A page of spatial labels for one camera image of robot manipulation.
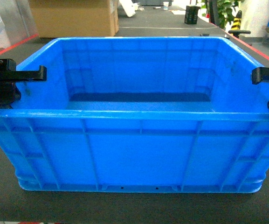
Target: cardboard box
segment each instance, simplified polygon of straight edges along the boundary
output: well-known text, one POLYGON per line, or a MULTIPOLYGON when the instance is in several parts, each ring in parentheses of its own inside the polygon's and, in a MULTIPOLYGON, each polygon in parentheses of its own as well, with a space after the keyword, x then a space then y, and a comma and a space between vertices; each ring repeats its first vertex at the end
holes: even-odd
POLYGON ((40 37, 114 36, 117 0, 29 0, 40 37))

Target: white wall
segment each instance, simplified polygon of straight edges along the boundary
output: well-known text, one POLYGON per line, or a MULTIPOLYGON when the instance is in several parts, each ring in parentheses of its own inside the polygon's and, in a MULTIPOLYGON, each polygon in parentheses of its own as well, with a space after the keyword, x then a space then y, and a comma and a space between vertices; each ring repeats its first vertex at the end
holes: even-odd
POLYGON ((246 37, 264 37, 266 31, 262 29, 269 22, 269 0, 245 0, 241 6, 241 29, 250 30, 246 37))
MULTIPOLYGON (((197 0, 192 0, 191 4, 195 5, 197 0)), ((186 6, 190 4, 190 0, 173 0, 173 6, 179 6, 183 9, 186 9, 186 6)))

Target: gray table surface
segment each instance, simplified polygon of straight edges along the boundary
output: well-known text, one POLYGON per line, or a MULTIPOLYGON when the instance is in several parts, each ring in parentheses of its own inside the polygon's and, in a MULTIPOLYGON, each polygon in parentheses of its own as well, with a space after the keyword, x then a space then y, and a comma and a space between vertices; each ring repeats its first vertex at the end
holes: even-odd
MULTIPOLYGON (((199 19, 145 7, 133 18, 120 12, 117 36, 223 35, 224 31, 199 19)), ((231 39, 265 66, 269 61, 231 39)), ((18 63, 48 39, 34 39, 3 54, 18 63)), ((269 223, 269 170, 262 189, 254 194, 115 194, 29 192, 22 190, 14 168, 0 148, 0 221, 62 223, 269 223)))

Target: crate base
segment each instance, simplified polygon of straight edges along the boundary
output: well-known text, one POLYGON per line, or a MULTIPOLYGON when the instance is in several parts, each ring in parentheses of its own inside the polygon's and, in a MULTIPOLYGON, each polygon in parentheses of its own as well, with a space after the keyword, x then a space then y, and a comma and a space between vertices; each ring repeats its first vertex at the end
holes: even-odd
POLYGON ((214 112, 203 93, 75 94, 67 110, 214 112))
POLYGON ((19 185, 24 190, 40 191, 78 191, 78 192, 111 192, 111 193, 255 193, 262 187, 262 182, 252 183, 238 189, 234 185, 220 186, 108 186, 108 185, 73 185, 31 184, 19 180, 19 185))

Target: crate rim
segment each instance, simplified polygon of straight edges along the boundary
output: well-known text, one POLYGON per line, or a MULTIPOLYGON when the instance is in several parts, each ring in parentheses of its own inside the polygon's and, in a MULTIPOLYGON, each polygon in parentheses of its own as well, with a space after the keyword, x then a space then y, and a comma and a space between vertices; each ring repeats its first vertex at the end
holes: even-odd
POLYGON ((0 118, 136 119, 269 122, 269 113, 233 112, 153 112, 0 109, 0 118))

